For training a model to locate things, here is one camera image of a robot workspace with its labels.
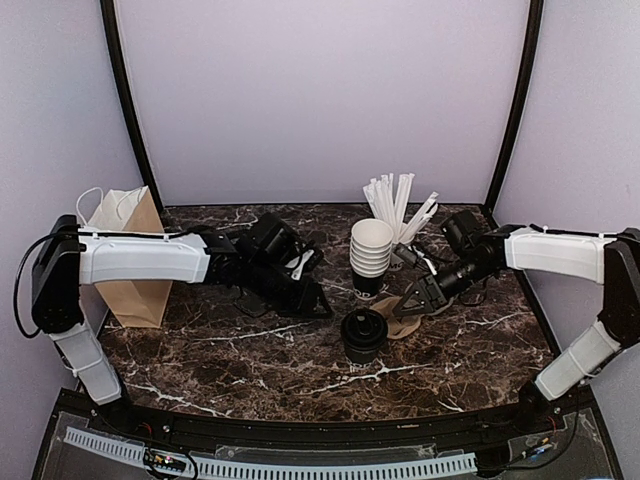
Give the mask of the black plastic cup lid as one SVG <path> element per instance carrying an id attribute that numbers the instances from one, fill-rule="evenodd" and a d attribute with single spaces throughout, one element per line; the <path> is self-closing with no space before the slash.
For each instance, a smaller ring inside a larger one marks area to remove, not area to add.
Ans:
<path id="1" fill-rule="evenodd" d="M 372 309 L 356 309 L 341 321 L 341 337 L 350 348 L 379 348 L 388 335 L 387 320 Z"/>

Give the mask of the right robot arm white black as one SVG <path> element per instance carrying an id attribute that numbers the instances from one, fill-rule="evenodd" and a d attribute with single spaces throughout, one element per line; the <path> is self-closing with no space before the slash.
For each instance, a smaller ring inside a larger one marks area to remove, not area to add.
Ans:
<path id="1" fill-rule="evenodd" d="M 510 413 L 521 434 L 534 432 L 549 405 L 639 342 L 639 231 L 620 233 L 506 224 L 489 230 L 464 210 L 441 226 L 457 260 L 429 269 L 394 307 L 396 317 L 436 315 L 453 299 L 502 271 L 580 279 L 601 288 L 601 309 L 561 354 L 521 391 Z"/>

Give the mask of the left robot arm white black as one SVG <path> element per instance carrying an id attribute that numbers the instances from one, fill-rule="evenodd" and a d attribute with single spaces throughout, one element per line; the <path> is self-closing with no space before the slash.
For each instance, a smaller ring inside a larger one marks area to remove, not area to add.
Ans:
<path id="1" fill-rule="evenodd" d="M 191 228 L 170 233 L 118 232 L 58 218 L 25 252 L 32 259 L 31 318 L 68 362 L 101 417 L 120 436 L 141 427 L 140 412 L 109 363 L 80 303 L 83 285 L 111 281 L 174 281 L 237 287 L 250 296 L 239 309 L 257 318 L 325 319 L 332 309 L 311 276 L 323 258 L 278 216 L 266 213 L 250 228 L 225 234 Z"/>

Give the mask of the black paper coffee cup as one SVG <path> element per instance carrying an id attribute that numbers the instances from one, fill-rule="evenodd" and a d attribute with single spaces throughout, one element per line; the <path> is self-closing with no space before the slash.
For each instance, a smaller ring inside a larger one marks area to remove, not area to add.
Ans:
<path id="1" fill-rule="evenodd" d="M 366 365 L 372 363 L 386 344 L 386 337 L 371 339 L 344 336 L 342 338 L 346 358 L 354 364 Z"/>

